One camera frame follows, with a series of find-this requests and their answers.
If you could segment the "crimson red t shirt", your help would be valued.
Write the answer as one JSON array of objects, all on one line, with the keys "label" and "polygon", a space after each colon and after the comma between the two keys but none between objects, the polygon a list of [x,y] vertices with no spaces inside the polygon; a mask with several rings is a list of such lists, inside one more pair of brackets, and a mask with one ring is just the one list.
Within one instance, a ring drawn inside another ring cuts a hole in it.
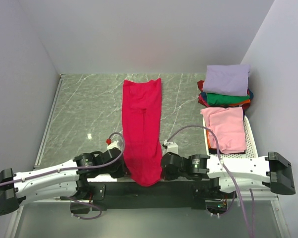
[{"label": "crimson red t shirt", "polygon": [[161,178],[162,150],[159,140],[162,108],[161,79],[123,84],[122,128],[124,160],[131,178],[152,186]]}]

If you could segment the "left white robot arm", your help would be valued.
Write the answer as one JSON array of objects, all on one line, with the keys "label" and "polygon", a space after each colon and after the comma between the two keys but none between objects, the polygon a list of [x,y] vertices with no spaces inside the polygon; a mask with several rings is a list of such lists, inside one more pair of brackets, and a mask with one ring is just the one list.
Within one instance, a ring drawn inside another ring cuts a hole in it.
[{"label": "left white robot arm", "polygon": [[102,174],[124,175],[123,152],[112,148],[105,152],[83,153],[56,166],[15,173],[11,168],[0,172],[0,216],[20,206],[52,197],[76,200],[92,197],[88,179]]}]

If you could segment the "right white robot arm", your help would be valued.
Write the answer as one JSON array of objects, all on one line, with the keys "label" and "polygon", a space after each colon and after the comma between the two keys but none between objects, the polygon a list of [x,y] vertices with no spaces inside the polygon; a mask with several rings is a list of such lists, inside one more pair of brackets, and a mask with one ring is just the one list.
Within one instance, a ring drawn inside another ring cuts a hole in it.
[{"label": "right white robot arm", "polygon": [[269,188],[274,194],[296,193],[291,163],[277,152],[257,158],[218,158],[196,154],[189,158],[168,152],[161,159],[162,178],[195,181],[193,194],[205,200],[238,195],[242,190]]}]

